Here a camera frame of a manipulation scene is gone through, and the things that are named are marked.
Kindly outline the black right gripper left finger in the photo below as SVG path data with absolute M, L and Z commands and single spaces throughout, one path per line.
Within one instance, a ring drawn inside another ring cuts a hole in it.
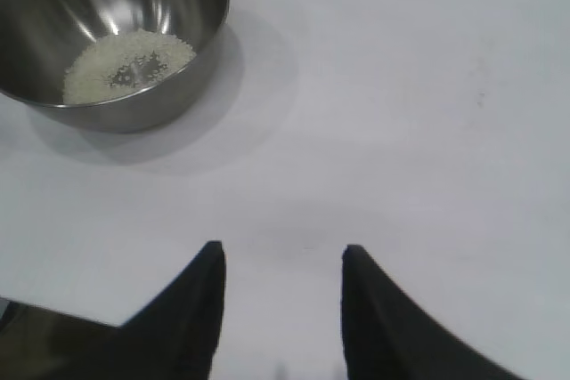
M 50 379 L 207 379 L 224 316 L 226 260 L 209 241 L 147 306 Z

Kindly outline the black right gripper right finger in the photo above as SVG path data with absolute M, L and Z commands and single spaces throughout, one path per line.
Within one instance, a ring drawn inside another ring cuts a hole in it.
M 349 379 L 517 379 L 424 312 L 359 245 L 342 256 Z

